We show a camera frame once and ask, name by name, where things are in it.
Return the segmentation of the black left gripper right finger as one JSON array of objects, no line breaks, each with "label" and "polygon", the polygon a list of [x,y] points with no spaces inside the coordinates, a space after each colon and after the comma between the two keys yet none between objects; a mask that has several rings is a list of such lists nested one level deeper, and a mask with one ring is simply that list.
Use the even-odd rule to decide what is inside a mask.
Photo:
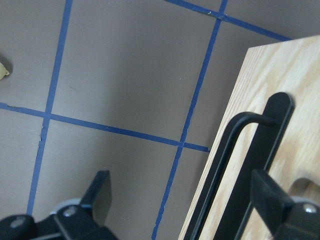
[{"label": "black left gripper right finger", "polygon": [[296,203],[263,169],[252,171],[250,201],[269,230],[294,228],[287,218]]}]

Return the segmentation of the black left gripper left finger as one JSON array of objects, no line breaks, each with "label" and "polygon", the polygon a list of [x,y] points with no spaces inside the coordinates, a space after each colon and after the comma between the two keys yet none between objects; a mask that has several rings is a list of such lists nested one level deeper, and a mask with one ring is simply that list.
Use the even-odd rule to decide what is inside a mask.
[{"label": "black left gripper left finger", "polygon": [[112,203],[109,170],[99,170],[81,198],[79,205],[98,225],[104,225]]}]

